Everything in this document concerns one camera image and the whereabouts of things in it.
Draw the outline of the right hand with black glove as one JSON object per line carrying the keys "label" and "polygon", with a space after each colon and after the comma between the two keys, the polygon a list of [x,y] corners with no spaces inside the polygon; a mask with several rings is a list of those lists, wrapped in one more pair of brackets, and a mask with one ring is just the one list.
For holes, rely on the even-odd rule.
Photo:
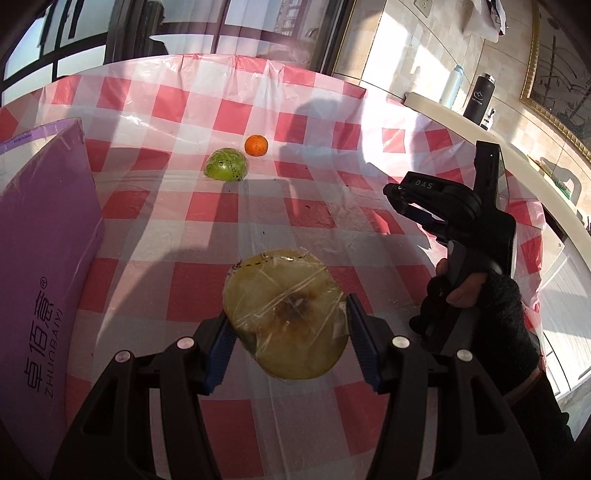
{"label": "right hand with black glove", "polygon": [[473,273],[456,289],[449,286],[449,262],[442,259],[427,286],[420,314],[409,321],[428,347],[441,342],[456,315],[474,314],[469,350],[499,392],[515,397],[542,375],[539,346],[527,330],[517,283],[494,272]]}

